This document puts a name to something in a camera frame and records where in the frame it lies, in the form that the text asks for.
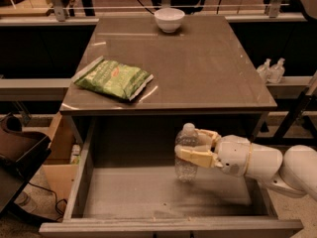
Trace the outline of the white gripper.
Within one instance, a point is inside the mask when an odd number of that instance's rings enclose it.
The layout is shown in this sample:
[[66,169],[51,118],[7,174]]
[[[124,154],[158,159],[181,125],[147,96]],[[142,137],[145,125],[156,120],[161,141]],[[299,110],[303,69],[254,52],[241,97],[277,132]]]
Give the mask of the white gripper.
[[221,138],[218,132],[205,129],[196,129],[196,132],[197,148],[207,151],[177,145],[174,151],[178,158],[202,168],[221,168],[224,174],[234,177],[245,174],[251,148],[248,139],[235,135]]

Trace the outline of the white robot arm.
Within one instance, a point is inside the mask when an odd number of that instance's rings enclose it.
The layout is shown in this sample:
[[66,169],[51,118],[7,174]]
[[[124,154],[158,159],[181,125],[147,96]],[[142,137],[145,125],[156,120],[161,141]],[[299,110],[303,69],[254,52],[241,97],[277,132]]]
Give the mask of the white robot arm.
[[177,159],[196,167],[255,179],[289,197],[308,194],[317,199],[317,152],[304,145],[282,152],[243,137],[222,137],[215,131],[186,124],[176,136],[174,152]]

